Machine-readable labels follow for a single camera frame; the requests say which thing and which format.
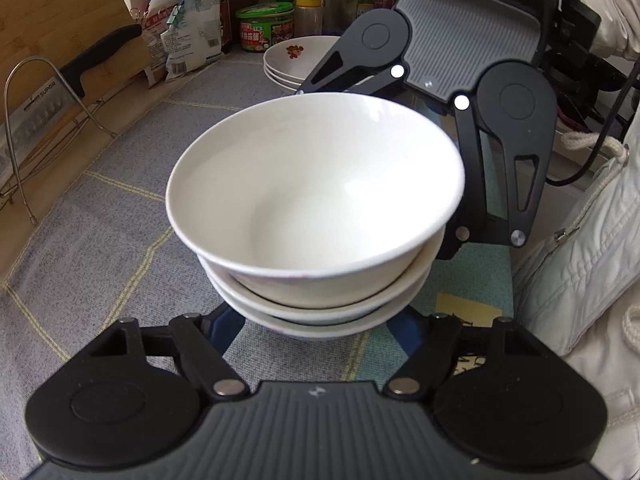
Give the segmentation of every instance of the knife handle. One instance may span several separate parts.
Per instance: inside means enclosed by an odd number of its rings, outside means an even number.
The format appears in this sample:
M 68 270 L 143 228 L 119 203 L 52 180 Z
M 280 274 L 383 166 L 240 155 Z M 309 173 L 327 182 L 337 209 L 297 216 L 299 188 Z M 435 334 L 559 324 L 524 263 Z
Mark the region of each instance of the knife handle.
M 79 98 L 84 97 L 84 89 L 80 76 L 90 68 L 107 61 L 113 54 L 129 40 L 133 40 L 142 34 L 142 27 L 138 24 L 126 25 L 107 34 L 97 43 L 92 44 L 80 56 L 67 63 L 60 69 L 71 88 L 78 94 Z

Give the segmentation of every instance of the wooden cutting board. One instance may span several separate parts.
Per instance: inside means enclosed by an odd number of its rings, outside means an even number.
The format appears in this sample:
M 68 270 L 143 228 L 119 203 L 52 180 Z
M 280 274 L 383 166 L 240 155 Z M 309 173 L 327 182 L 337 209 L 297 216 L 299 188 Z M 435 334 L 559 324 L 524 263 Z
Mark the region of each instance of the wooden cutting board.
M 111 31 L 131 23 L 123 0 L 0 0 L 0 90 L 4 91 L 9 72 L 21 60 L 44 56 L 60 68 Z M 82 76 L 86 92 L 83 101 L 94 102 L 149 63 L 142 38 L 129 41 L 111 59 Z M 52 75 L 51 68 L 41 62 L 21 68 L 11 82 L 10 112 Z M 1 101 L 0 113 L 4 114 Z M 52 139 L 80 111 L 76 105 L 43 142 Z

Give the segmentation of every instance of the kitchen knife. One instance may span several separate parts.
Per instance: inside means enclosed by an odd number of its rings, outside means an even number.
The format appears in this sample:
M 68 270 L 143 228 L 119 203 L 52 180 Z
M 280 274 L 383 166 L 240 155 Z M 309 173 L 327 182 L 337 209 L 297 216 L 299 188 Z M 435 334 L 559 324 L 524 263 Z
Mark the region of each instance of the kitchen knife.
M 85 93 L 81 75 L 108 60 L 124 44 L 137 38 L 141 33 L 142 27 L 138 24 L 118 28 L 63 66 L 60 72 L 78 97 L 82 98 Z M 11 131 L 18 164 L 75 104 L 75 99 L 55 75 L 11 114 Z M 0 125 L 0 185 L 5 183 L 12 173 L 6 131 L 2 124 Z

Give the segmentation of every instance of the white circular marker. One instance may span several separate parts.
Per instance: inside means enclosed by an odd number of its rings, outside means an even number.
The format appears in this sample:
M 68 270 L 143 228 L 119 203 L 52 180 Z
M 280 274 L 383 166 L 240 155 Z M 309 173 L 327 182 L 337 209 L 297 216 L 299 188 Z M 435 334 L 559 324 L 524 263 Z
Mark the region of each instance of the white circular marker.
M 459 95 L 453 100 L 453 104 L 458 110 L 466 110 L 469 108 L 470 102 L 466 95 Z
M 391 67 L 391 76 L 396 79 L 401 78 L 404 75 L 404 67 L 402 65 L 393 65 Z

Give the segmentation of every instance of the stack of plates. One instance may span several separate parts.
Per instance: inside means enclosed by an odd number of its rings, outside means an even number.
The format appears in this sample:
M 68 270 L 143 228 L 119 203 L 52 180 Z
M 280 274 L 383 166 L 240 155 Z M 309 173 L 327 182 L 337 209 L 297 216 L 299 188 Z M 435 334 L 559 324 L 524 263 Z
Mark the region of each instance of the stack of plates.
M 264 73 L 295 92 L 336 41 L 338 36 L 306 36 L 277 43 L 264 53 Z
M 310 93 L 206 131 L 174 167 L 166 209 L 232 308 L 275 332 L 324 340 L 409 304 L 463 187 L 457 148 L 419 113 Z

